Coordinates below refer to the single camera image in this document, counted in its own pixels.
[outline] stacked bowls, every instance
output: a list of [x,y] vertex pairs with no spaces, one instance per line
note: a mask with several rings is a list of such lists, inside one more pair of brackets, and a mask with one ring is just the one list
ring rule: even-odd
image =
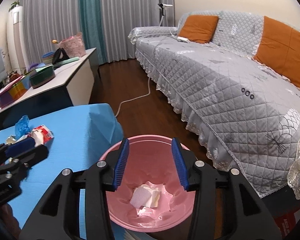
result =
[[51,51],[47,54],[44,54],[41,56],[42,58],[42,62],[45,63],[45,65],[49,65],[52,63],[52,59],[53,59],[53,54],[54,54],[54,51]]

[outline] red label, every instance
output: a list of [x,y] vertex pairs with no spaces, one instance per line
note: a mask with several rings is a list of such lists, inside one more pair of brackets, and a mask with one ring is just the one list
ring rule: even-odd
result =
[[40,125],[40,126],[34,128],[34,130],[41,130],[41,133],[43,134],[43,143],[44,144],[53,138],[53,134],[45,125]]
[[285,238],[296,225],[294,213],[285,214],[282,217],[275,218],[274,221],[280,228],[282,238]]

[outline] teal curtain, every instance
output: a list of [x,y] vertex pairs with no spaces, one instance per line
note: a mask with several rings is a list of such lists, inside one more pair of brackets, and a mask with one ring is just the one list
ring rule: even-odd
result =
[[100,0],[79,0],[80,27],[86,49],[97,48],[99,64],[107,62]]

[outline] potted plant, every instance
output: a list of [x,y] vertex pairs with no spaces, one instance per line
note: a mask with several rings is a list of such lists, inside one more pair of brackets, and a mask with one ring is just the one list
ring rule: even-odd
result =
[[19,1],[13,2],[13,3],[11,4],[11,7],[10,7],[9,11],[11,11],[13,8],[15,8],[15,7],[19,6],[19,5],[20,5],[20,2],[19,2]]

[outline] black bag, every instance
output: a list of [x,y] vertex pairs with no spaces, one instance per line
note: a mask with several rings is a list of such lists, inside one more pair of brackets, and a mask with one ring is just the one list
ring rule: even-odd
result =
[[69,56],[67,55],[66,51],[63,48],[59,48],[56,50],[56,52],[53,54],[52,58],[52,64],[56,64],[60,61],[64,61],[70,59]]

